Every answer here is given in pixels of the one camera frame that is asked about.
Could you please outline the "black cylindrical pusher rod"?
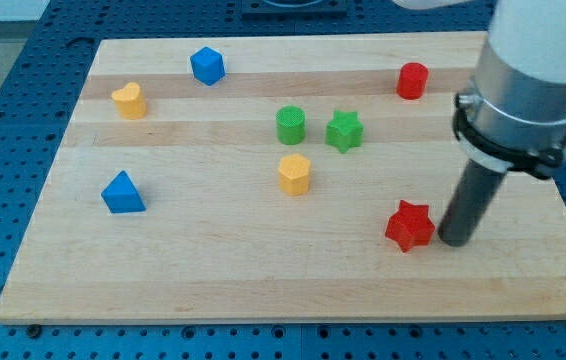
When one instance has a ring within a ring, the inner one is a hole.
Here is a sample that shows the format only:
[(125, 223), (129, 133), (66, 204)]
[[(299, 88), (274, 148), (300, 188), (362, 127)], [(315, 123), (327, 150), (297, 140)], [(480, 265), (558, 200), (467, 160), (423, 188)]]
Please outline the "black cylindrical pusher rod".
[(439, 238), (452, 247), (467, 244), (504, 178), (505, 173), (469, 160), (439, 223)]

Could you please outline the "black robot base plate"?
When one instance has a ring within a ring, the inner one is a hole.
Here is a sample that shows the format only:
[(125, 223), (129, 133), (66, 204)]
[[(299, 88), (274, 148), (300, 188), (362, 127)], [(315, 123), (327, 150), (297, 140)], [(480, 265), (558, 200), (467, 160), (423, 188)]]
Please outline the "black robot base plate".
[(348, 0), (241, 0), (243, 18), (266, 16), (345, 15)]

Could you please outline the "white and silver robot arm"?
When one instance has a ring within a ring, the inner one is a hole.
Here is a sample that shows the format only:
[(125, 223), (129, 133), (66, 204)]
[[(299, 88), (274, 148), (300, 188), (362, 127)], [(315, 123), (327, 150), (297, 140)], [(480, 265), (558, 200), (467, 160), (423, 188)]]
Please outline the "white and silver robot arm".
[(566, 0), (499, 0), (454, 107), (468, 162), (438, 236), (460, 247), (508, 173), (547, 180), (566, 162)]

